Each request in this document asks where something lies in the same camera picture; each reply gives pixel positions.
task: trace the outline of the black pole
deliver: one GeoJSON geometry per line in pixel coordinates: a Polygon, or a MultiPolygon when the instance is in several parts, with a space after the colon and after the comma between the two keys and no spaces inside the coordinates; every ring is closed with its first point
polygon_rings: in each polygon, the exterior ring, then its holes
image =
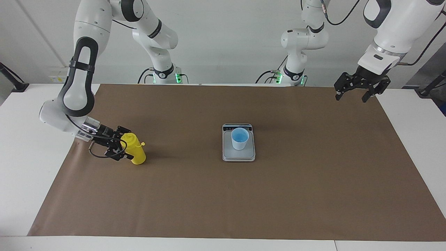
{"type": "Polygon", "coordinates": [[[446,71],[444,71],[440,76],[438,76],[432,83],[430,83],[426,88],[419,90],[420,95],[427,97],[430,91],[438,86],[444,79],[446,79],[446,71]]]}
{"type": "Polygon", "coordinates": [[[11,81],[11,83],[14,85],[14,89],[11,92],[24,92],[29,84],[28,83],[21,83],[19,82],[14,76],[4,67],[4,64],[0,63],[0,72],[3,73],[3,75],[11,81]]]}

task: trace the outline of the plastic cup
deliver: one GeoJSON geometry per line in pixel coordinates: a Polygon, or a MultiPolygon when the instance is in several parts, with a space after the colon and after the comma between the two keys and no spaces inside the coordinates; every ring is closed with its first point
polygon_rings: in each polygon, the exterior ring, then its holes
{"type": "Polygon", "coordinates": [[[231,132],[232,147],[236,150],[243,150],[249,140],[249,133],[244,128],[236,128],[231,132]]]}

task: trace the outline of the yellow container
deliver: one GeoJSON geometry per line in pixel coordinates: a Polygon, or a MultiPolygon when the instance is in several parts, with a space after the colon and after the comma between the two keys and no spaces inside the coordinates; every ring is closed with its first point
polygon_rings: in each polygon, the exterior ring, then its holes
{"type": "MultiPolygon", "coordinates": [[[[146,156],[142,147],[145,146],[145,143],[140,143],[138,137],[132,133],[122,135],[121,139],[127,142],[127,149],[125,152],[134,156],[132,163],[135,165],[141,165],[144,163],[146,156]]],[[[125,144],[122,141],[121,145],[122,147],[125,147],[125,144]]]]}

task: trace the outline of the white wall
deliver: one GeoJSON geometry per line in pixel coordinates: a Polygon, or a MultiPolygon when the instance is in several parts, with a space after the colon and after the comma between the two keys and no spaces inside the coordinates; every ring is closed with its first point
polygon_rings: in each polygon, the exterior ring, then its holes
{"type": "MultiPolygon", "coordinates": [[[[67,65],[73,54],[73,25],[80,0],[1,0],[0,61],[25,81],[48,83],[51,71],[67,65]]],[[[355,0],[333,0],[329,15],[342,19],[355,0]]],[[[308,85],[332,86],[356,63],[376,32],[365,24],[363,0],[347,22],[329,26],[327,48],[308,51],[308,85]]],[[[286,56],[280,45],[283,31],[304,28],[298,0],[150,0],[154,12],[180,39],[171,51],[192,83],[252,83],[260,73],[277,68],[286,56]]],[[[417,41],[405,61],[413,61],[445,17],[440,17],[417,41]]],[[[107,49],[98,59],[95,83],[135,83],[151,66],[131,30],[113,24],[107,49]]],[[[441,34],[414,67],[398,67],[389,74],[393,87],[403,86],[446,41],[441,34]]]]}

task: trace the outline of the brown mat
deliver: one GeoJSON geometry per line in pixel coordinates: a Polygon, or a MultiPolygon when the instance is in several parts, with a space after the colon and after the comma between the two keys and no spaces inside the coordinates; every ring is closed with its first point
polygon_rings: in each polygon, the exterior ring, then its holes
{"type": "Polygon", "coordinates": [[[148,161],[95,159],[76,140],[29,235],[446,241],[377,99],[334,94],[102,85],[91,116],[133,130],[148,161]],[[255,162],[222,160],[224,123],[253,125],[255,162]]]}

